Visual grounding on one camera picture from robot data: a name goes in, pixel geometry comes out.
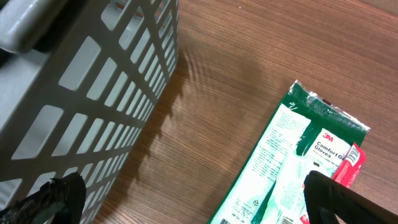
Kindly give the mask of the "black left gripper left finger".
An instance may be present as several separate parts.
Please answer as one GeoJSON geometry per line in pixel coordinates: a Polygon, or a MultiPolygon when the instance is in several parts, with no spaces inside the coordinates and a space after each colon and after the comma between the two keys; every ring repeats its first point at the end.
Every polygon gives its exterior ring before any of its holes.
{"type": "Polygon", "coordinates": [[[72,172],[51,178],[34,194],[1,210],[2,224],[79,224],[86,199],[83,177],[72,172]]]}

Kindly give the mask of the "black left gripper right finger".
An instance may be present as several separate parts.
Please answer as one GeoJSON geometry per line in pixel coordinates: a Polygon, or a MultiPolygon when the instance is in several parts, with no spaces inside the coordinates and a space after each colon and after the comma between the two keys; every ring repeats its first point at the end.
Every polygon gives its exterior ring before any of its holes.
{"type": "Polygon", "coordinates": [[[304,180],[304,196],[311,224],[396,224],[397,215],[312,170],[304,180]]]}

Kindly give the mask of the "red toothpaste tube pack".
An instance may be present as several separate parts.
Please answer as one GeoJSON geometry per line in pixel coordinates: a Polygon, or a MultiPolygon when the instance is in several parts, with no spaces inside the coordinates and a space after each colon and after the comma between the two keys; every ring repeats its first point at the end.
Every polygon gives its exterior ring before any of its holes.
{"type": "Polygon", "coordinates": [[[336,172],[327,177],[318,171],[311,171],[304,181],[305,213],[300,217],[300,223],[323,223],[321,211],[331,213],[326,218],[327,223],[336,223],[338,209],[344,212],[350,209],[351,199],[346,196],[348,190],[355,182],[362,166],[366,162],[366,153],[354,143],[336,172]]]}

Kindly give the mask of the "green 3M gloves package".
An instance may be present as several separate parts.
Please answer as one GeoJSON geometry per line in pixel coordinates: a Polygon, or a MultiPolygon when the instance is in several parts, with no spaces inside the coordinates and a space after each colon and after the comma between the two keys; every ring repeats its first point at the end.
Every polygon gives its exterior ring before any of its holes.
{"type": "Polygon", "coordinates": [[[210,223],[308,223],[304,180],[355,162],[370,128],[295,81],[210,223]]]}

